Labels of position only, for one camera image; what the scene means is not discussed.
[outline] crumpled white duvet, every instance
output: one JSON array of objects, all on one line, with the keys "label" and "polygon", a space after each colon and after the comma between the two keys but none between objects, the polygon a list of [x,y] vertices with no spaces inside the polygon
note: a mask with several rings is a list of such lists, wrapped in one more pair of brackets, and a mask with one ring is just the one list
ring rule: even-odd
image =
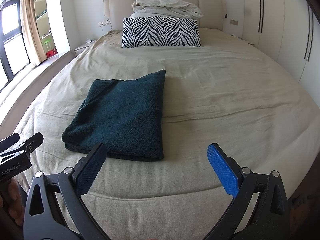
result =
[{"label": "crumpled white duvet", "polygon": [[136,13],[152,13],[195,20],[203,16],[195,4],[182,0],[136,0],[132,4],[132,10]]}]

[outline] wardrobe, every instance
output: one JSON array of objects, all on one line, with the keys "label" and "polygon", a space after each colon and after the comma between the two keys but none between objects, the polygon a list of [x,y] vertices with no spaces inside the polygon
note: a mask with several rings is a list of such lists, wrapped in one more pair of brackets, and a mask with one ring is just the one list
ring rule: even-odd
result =
[{"label": "wardrobe", "polygon": [[243,38],[285,68],[320,106],[320,24],[306,0],[245,0]]}]

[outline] finger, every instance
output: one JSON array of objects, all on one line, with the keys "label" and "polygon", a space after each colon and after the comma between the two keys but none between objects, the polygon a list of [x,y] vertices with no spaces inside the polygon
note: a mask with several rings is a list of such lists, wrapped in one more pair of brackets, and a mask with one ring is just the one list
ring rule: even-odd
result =
[{"label": "finger", "polygon": [[19,194],[19,187],[17,181],[14,178],[11,179],[11,182],[8,186],[8,192],[12,200],[17,200]]},{"label": "finger", "polygon": [[14,221],[16,222],[16,224],[18,226],[22,226],[23,225],[23,219],[24,219],[24,207],[21,208],[21,214],[18,218],[16,218]]},{"label": "finger", "polygon": [[12,201],[9,207],[9,214],[12,218],[16,219],[21,215],[22,204],[21,195],[18,194],[17,200]]}]

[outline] nightstand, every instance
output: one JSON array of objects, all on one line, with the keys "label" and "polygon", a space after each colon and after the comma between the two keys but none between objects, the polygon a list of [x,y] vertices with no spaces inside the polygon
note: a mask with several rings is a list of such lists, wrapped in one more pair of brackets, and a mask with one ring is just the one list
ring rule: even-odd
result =
[{"label": "nightstand", "polygon": [[79,46],[75,49],[76,56],[80,55],[87,47],[91,47],[95,41]]}]

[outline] bed frame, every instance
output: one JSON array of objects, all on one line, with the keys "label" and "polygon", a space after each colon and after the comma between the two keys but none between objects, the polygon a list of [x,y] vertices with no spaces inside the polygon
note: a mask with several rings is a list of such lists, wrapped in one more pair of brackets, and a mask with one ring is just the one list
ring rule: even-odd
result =
[{"label": "bed frame", "polygon": [[[135,0],[103,0],[104,15],[109,19],[113,30],[123,29],[123,18],[133,14],[132,4]],[[225,0],[183,0],[200,8],[203,17],[199,20],[200,28],[222,31],[223,19],[227,17]]]}]

